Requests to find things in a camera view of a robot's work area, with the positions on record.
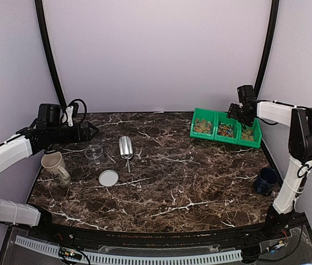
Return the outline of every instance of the scoop handle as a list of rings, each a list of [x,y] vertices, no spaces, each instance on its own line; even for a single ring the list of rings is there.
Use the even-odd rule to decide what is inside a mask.
[[[129,159],[127,159],[127,164],[128,164],[128,172],[130,173],[130,163],[129,163]]]

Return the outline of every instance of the white wall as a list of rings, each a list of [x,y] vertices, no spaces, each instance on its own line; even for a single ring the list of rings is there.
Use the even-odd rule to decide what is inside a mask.
[[[0,142],[37,117],[40,103],[56,103],[34,1],[0,1]],[[0,198],[25,203],[40,156],[0,175]],[[0,248],[7,227],[0,225]]]
[[[312,107],[312,1],[280,2],[272,52],[261,99]],[[263,126],[266,144],[281,172],[288,167],[288,129]],[[312,173],[298,201],[312,226]]]
[[[90,112],[227,110],[254,83],[271,0],[45,1],[68,101]]]

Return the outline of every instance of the white lid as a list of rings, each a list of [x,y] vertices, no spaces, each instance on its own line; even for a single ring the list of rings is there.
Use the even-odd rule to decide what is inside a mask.
[[[118,173],[115,172],[114,170],[109,169],[105,170],[100,174],[99,182],[102,186],[112,187],[118,182],[118,179],[119,179]]]

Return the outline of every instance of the brown marble countertop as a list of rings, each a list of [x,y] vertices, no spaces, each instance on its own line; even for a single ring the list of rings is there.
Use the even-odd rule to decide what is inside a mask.
[[[124,232],[190,232],[263,222],[270,197],[252,184],[268,162],[261,149],[189,137],[193,113],[88,114],[100,133],[88,143],[62,150],[71,174],[61,187],[42,170],[30,203],[57,224]],[[131,138],[131,173],[119,154],[119,137]],[[85,158],[89,145],[102,145],[105,159]],[[104,188],[106,169],[119,174]]]

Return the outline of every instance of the black curved pole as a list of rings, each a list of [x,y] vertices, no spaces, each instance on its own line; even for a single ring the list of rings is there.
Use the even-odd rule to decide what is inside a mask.
[[[270,50],[271,50],[271,45],[272,45],[272,40],[273,40],[273,33],[275,32],[275,26],[276,26],[277,14],[278,14],[278,4],[279,4],[279,0],[272,0],[271,2],[270,18],[268,21],[264,49],[262,52],[261,62],[260,62],[259,70],[257,73],[255,85],[254,85],[254,92],[256,96],[259,95],[262,81],[264,79],[264,75],[266,71],[268,58],[270,55]]]
[[[50,72],[51,72],[53,85],[55,86],[55,90],[57,93],[59,104],[62,107],[66,108],[67,102],[64,98],[62,86],[61,86],[61,83],[59,82],[59,78],[58,78],[58,73],[57,73],[55,61],[53,59],[53,53],[52,53],[52,49],[51,49],[50,38],[48,36],[47,25],[46,25],[46,20],[45,20],[45,13],[44,13],[44,6],[42,3],[42,0],[35,0],[35,5],[36,5],[37,19],[39,21],[42,43],[44,45],[46,59],[47,59],[48,67],[49,67]]]

